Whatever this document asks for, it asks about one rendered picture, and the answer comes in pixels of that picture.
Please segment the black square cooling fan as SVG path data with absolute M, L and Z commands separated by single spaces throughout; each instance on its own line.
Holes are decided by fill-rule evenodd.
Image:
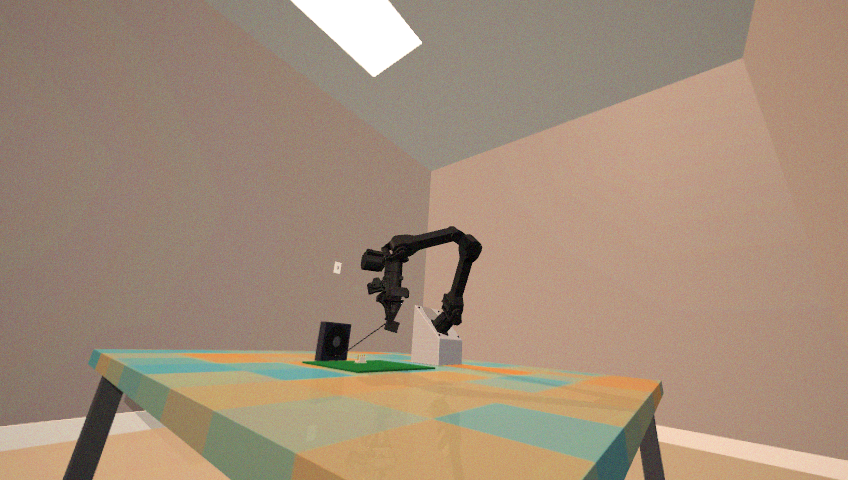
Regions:
M 347 360 L 350 331 L 351 324 L 321 321 L 315 360 Z

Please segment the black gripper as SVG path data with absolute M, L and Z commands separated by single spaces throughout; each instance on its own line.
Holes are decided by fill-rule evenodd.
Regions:
M 382 280 L 386 280 L 387 276 L 389 279 L 389 289 L 386 291 L 383 290 L 379 293 L 376 296 L 376 302 L 380 302 L 384 306 L 386 317 L 388 314 L 388 322 L 389 324 L 392 324 L 402 303 L 404 302 L 404 300 L 401 300 L 401 297 L 408 298 L 409 290 L 401 287 L 401 281 L 404 277 L 401 273 L 385 272 Z

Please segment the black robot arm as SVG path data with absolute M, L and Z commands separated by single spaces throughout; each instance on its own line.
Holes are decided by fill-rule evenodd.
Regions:
M 362 255 L 361 269 L 368 271 L 398 272 L 402 274 L 403 263 L 409 261 L 407 257 L 412 256 L 418 250 L 454 241 L 459 245 L 459 262 L 455 277 L 449 293 L 444 293 L 442 300 L 442 312 L 435 320 L 431 320 L 437 332 L 449 335 L 447 331 L 453 325 L 462 323 L 463 293 L 471 270 L 472 263 L 478 259 L 481 251 L 481 243 L 471 234 L 465 234 L 454 226 L 445 229 L 428 232 L 420 235 L 396 235 L 390 242 L 384 245 L 381 251 L 367 249 Z M 392 254 L 390 251 L 392 250 Z M 388 276 L 386 280 L 374 278 L 367 284 L 368 294 L 382 292 L 389 289 Z M 384 292 L 385 292 L 384 291 Z

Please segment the green circuit board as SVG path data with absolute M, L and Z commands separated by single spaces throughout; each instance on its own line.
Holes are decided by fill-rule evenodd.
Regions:
M 365 360 L 365 354 L 359 357 L 359 360 L 345 361 L 303 361 L 302 363 L 345 370 L 356 373 L 366 372 L 385 372 L 385 371 L 405 371 L 405 370 L 424 370 L 435 369 L 435 367 L 414 365 L 407 363 L 391 362 L 384 360 Z

